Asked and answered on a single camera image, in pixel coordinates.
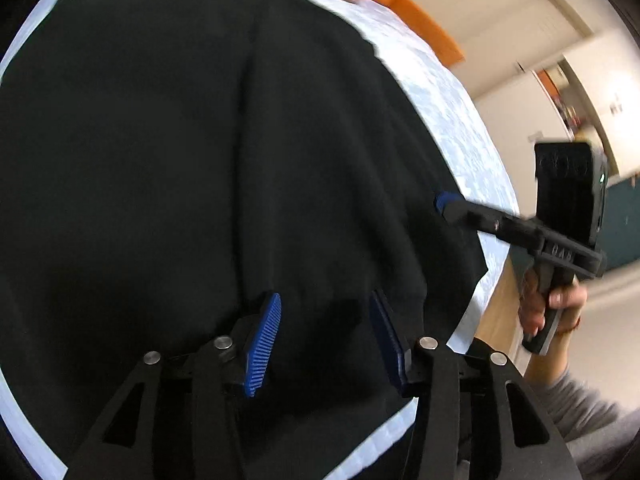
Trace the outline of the grey-sleeved right forearm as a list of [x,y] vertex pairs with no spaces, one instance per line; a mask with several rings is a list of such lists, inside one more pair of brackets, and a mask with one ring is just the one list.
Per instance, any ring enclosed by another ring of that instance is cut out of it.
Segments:
[[604,476],[630,450],[639,412],[627,411],[580,382],[570,372],[572,334],[557,333],[544,356],[532,356],[526,382],[559,431],[585,477]]

